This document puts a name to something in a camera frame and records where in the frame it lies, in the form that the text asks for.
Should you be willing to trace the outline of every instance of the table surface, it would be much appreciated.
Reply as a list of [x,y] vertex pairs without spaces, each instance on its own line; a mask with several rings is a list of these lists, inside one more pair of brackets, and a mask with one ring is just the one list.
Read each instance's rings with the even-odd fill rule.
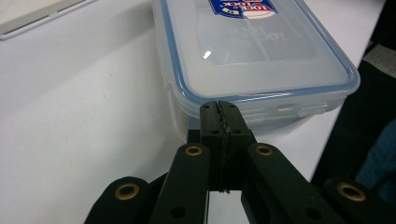
[[[359,65],[384,0],[305,1]],[[177,148],[149,1],[102,0],[0,42],[0,223],[82,223],[114,180],[165,173]],[[259,142],[307,179],[339,109]],[[209,223],[247,223],[211,193]]]

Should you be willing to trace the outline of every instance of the container lid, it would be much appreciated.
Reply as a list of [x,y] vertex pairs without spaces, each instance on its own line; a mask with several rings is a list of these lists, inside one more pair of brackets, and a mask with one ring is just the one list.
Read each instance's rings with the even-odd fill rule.
[[162,0],[175,77],[196,105],[342,93],[359,75],[302,0]]

